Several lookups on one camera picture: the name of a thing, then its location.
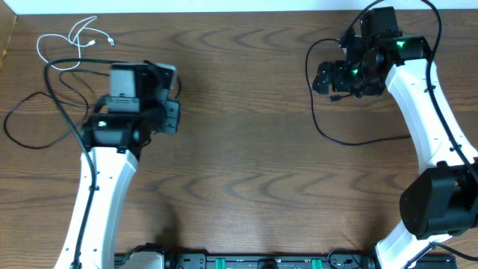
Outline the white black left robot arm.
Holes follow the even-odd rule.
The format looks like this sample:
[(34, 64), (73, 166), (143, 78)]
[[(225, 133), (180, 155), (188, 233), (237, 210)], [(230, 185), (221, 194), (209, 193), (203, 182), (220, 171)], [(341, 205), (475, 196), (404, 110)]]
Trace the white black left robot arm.
[(79, 134), (81, 178), (57, 268), (113, 268), (122, 208), (142, 148), (155, 133), (178, 131), (180, 103), (173, 65), (113, 63), (110, 92)]

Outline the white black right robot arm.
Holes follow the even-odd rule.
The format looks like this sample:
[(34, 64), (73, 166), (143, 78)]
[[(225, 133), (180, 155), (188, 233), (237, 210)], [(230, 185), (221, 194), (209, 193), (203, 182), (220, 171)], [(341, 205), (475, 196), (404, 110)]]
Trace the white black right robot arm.
[(419, 175), (400, 197), (400, 222), (358, 268), (444, 268), (457, 251), (432, 257), (435, 248), (477, 227), (477, 150), (462, 132), (438, 79), (438, 50), (423, 36), (406, 36), (395, 11), (375, 1), (338, 39), (342, 61), (321, 63), (307, 80), (310, 94), (329, 102), (389, 92), (406, 121)]

